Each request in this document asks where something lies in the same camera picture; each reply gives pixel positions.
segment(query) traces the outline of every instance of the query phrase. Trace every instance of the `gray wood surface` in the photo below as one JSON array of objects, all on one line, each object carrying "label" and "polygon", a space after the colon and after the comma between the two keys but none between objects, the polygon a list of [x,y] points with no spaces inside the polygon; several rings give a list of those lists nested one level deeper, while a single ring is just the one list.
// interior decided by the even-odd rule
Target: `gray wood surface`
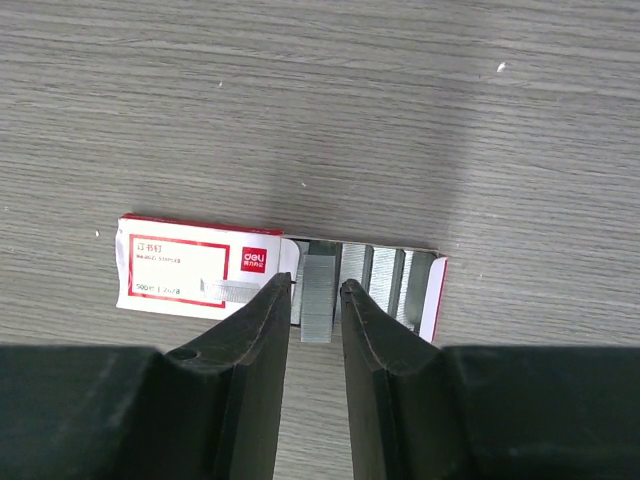
[{"label": "gray wood surface", "polygon": [[[439,344],[637,344],[639,8],[4,0],[0,340],[208,328],[115,309],[134,210],[439,248]],[[289,363],[276,477],[349,478],[340,344]]]}]

